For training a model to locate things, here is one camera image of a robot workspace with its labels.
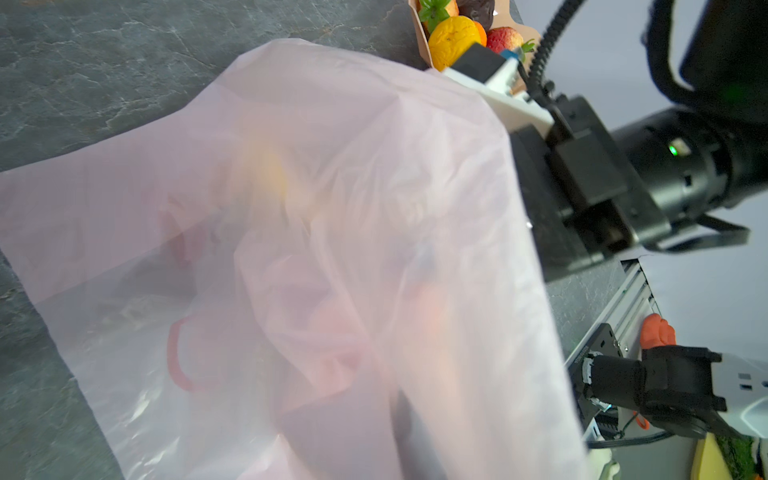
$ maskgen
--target translucent pink plastic bag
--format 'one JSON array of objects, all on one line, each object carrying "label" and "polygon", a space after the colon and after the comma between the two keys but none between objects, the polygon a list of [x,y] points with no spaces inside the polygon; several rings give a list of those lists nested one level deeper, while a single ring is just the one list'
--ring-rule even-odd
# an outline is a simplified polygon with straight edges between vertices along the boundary
[{"label": "translucent pink plastic bag", "polygon": [[507,134],[302,41],[0,174],[0,248],[129,480],[584,476]]}]

